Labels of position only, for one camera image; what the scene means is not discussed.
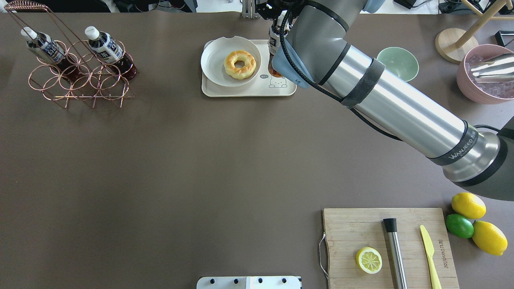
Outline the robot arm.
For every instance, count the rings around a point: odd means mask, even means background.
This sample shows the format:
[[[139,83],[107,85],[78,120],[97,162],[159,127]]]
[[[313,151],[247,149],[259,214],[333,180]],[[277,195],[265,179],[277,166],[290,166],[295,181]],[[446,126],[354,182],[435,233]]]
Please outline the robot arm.
[[[441,166],[452,183],[490,199],[512,201],[513,140],[479,132],[468,122],[345,40],[361,11],[382,0],[287,0],[296,18],[273,59],[276,71],[303,88],[314,87],[361,113]]]

